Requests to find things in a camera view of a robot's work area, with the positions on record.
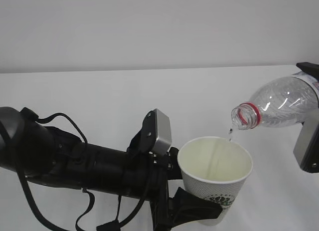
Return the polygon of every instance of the silver metal plate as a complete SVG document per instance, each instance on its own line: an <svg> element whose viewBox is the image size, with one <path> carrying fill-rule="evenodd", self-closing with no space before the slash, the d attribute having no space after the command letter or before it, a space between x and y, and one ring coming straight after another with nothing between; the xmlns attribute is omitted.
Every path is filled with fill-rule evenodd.
<svg viewBox="0 0 319 231"><path fill-rule="evenodd" d="M169 151L172 143L170 121L169 117L160 110L155 109L154 112L156 115L156 141L152 152L163 156Z"/></svg>

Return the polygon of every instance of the white table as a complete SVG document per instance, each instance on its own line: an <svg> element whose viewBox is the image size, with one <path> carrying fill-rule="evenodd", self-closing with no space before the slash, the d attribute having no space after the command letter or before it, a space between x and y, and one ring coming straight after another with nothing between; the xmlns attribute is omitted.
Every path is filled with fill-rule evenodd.
<svg viewBox="0 0 319 231"><path fill-rule="evenodd" d="M26 106L41 117L64 112L79 125L89 143L119 150L126 149L145 114L159 108L170 117L173 145L180 148L195 137L227 136L234 106L246 101L264 83L297 71L287 65L0 74L0 106ZM62 118L52 125L77 134ZM300 129L296 125L235 133L234 140L251 153L254 171L224 221L213 228L193 222L174 231L318 230L319 174L301 171L293 155ZM180 183L170 185L173 195ZM88 203L85 194L30 186L45 217L75 230L75 219ZM116 215L117 197L95 194L95 208L80 222L88 231ZM120 220L136 203L124 198ZM0 229L45 230L30 211L16 174L4 169L0 169ZM123 230L152 230L148 202Z"/></svg>

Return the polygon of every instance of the plastic bottle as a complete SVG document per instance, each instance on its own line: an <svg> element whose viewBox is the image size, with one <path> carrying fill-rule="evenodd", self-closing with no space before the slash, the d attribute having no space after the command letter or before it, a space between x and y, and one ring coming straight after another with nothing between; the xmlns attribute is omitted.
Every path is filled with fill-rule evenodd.
<svg viewBox="0 0 319 231"><path fill-rule="evenodd" d="M319 107L318 87L318 81L302 71L276 79L232 110L233 127L248 130L256 126L285 127L302 123L309 112Z"/></svg>

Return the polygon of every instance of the white backdrop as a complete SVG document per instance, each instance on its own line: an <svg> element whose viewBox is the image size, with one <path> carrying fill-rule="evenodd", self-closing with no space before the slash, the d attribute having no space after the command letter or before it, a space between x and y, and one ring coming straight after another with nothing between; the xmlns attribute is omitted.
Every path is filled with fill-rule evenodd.
<svg viewBox="0 0 319 231"><path fill-rule="evenodd" d="M319 63L319 0L0 0L0 72Z"/></svg>
<svg viewBox="0 0 319 231"><path fill-rule="evenodd" d="M0 74L0 106L26 106L41 117L65 112L90 143L125 150L146 113L159 108L170 117L173 145L199 136L227 136L230 111L262 84L292 74L294 66ZM53 125L76 134L64 119ZM254 159L254 171L224 221L214 228L194 222L174 231L313 231L319 227L319 174L301 171L293 155L300 125L256 128L234 134ZM171 182L171 194L177 184ZM75 230L86 209L81 191L31 184L44 216ZM113 220L117 197L95 192L96 205L80 226L88 231ZM124 198L123 220L137 200ZM15 173L0 169L0 229L45 230L30 211ZM151 231L149 204L124 231Z"/></svg>

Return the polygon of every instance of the red bottle ring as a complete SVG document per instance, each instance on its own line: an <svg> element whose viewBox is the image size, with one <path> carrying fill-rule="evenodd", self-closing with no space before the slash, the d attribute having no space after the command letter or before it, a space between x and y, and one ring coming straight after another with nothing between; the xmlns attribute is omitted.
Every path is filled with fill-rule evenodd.
<svg viewBox="0 0 319 231"><path fill-rule="evenodd" d="M253 108L253 110L256 112L256 115L257 115L257 123L254 127L252 128L255 128L257 125L260 124L261 122L261 114L260 114L260 111L259 109L257 108L256 105L254 105L253 103L250 103L250 102L246 102L246 103L242 103L241 105L249 105L251 108ZM241 114L238 114L239 115L239 118L243 121L243 123L245 123L245 125L247 125L247 121L244 120L244 118L242 117Z"/></svg>

